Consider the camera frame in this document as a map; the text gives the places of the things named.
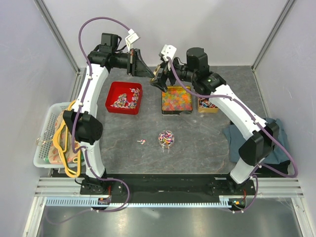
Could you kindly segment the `round wooden jar lid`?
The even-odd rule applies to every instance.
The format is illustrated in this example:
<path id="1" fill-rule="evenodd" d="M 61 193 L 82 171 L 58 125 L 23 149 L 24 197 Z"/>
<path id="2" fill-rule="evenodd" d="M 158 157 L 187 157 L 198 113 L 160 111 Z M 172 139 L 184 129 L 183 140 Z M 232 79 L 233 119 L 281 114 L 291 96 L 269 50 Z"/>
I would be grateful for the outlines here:
<path id="1" fill-rule="evenodd" d="M 155 81 L 157 81 L 158 73 L 159 73 L 160 68 L 161 68 L 161 65 L 158 64 L 158 65 L 156 66 L 156 68 L 154 69 L 154 71 L 153 71 L 154 76 L 153 76 L 153 78 L 150 80 L 150 83 L 154 83 Z"/>

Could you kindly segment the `red candy tray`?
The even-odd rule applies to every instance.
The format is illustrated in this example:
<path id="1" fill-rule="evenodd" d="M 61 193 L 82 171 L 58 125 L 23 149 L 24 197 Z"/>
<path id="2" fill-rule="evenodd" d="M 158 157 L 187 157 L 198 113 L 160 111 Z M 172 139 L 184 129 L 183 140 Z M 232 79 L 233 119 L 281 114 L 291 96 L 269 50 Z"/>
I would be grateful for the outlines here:
<path id="1" fill-rule="evenodd" d="M 137 115 L 142 95 L 143 88 L 140 83 L 114 81 L 111 84 L 105 107 L 109 113 Z"/>

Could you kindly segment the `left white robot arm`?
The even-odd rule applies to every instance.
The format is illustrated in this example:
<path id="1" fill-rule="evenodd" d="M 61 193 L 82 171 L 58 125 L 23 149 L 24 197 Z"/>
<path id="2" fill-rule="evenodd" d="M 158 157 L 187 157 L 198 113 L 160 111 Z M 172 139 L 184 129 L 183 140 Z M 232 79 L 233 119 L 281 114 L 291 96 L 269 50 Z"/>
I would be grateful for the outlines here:
<path id="1" fill-rule="evenodd" d="M 139 49 L 133 48 L 139 36 L 129 30 L 125 38 L 127 53 L 118 51 L 120 37 L 103 33 L 101 43 L 87 56 L 86 75 L 79 96 L 72 108 L 63 113 L 63 119 L 72 137 L 79 143 L 86 163 L 86 176 L 95 178 L 91 188 L 97 194 L 108 190 L 105 178 L 106 169 L 102 163 L 99 140 L 103 125 L 96 118 L 97 101 L 103 83 L 112 68 L 125 69 L 133 77 L 153 78 L 154 74 L 142 59 Z"/>

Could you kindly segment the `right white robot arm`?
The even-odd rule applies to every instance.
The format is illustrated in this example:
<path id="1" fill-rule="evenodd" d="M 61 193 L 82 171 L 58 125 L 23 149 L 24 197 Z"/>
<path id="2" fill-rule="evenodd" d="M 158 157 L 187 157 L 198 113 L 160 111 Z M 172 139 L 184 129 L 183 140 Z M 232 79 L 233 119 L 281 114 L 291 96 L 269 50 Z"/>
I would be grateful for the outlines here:
<path id="1" fill-rule="evenodd" d="M 194 91 L 187 90 L 189 94 L 208 99 L 237 127 L 245 143 L 238 150 L 239 160 L 229 173 L 226 188 L 229 193 L 238 194 L 243 190 L 244 182 L 255 172 L 255 167 L 274 150 L 279 126 L 275 122 L 267 123 L 252 112 L 227 82 L 210 70 L 203 48 L 188 49 L 187 62 L 183 65 L 174 57 L 176 50 L 172 45 L 163 46 L 159 53 L 162 63 L 152 73 L 151 85 L 167 92 L 167 81 L 171 84 L 178 82 L 183 88 L 185 81 L 190 82 Z"/>

